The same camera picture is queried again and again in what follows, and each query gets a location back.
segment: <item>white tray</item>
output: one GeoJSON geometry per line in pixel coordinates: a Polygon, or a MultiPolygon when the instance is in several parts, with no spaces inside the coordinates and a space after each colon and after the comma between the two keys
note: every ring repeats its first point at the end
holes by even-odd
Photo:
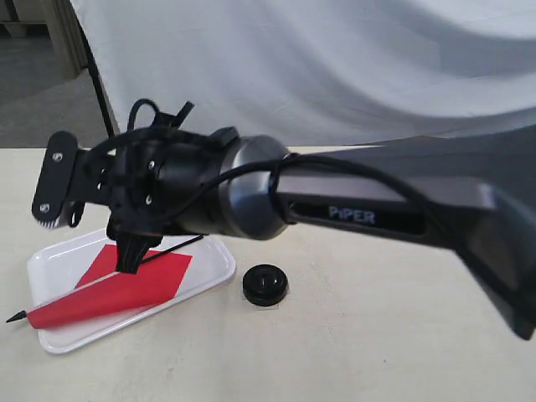
{"type": "MultiPolygon", "coordinates": [[[[165,237],[154,250],[165,250],[193,236],[165,237]]],[[[72,291],[89,269],[105,244],[114,243],[105,230],[52,245],[33,255],[28,262],[28,278],[35,306],[72,291]]],[[[55,329],[39,329],[39,341],[50,353],[68,353],[94,342],[118,329],[160,312],[192,296],[198,295],[233,276],[236,263],[224,244],[205,237],[187,245],[178,253],[192,255],[190,266],[170,301],[156,307],[143,307],[55,329]]]]}

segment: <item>red paper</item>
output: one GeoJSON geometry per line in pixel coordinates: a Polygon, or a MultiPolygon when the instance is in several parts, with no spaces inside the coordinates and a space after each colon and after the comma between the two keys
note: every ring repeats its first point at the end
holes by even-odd
{"type": "MultiPolygon", "coordinates": [[[[177,294],[192,259],[191,255],[170,253],[140,265],[133,275],[115,273],[116,252],[114,245],[105,245],[79,280],[77,290],[29,312],[28,320],[32,327],[58,327],[167,302],[177,294]],[[110,276],[91,283],[107,275],[110,276]]],[[[149,251],[146,256],[156,253],[149,251]]]]}

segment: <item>floor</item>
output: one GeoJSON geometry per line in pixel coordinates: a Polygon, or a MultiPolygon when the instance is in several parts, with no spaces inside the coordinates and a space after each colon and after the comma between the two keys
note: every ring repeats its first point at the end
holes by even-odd
{"type": "Polygon", "coordinates": [[[46,147],[59,130],[83,147],[106,138],[90,77],[61,77],[46,28],[11,39],[0,26],[0,147],[46,147]]]}

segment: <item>screw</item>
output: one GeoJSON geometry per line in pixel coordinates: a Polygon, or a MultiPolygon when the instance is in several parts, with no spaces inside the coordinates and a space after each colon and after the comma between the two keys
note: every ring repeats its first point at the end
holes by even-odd
{"type": "Polygon", "coordinates": [[[52,160],[54,162],[61,162],[61,160],[64,158],[64,154],[61,152],[56,152],[54,155],[52,155],[52,160]]]}

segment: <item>pencil tip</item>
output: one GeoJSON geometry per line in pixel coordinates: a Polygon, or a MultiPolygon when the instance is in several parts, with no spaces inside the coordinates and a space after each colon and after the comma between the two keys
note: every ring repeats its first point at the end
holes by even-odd
{"type": "Polygon", "coordinates": [[[21,312],[18,312],[13,317],[9,318],[6,322],[13,322],[18,321],[26,318],[26,311],[22,310],[21,312]]]}

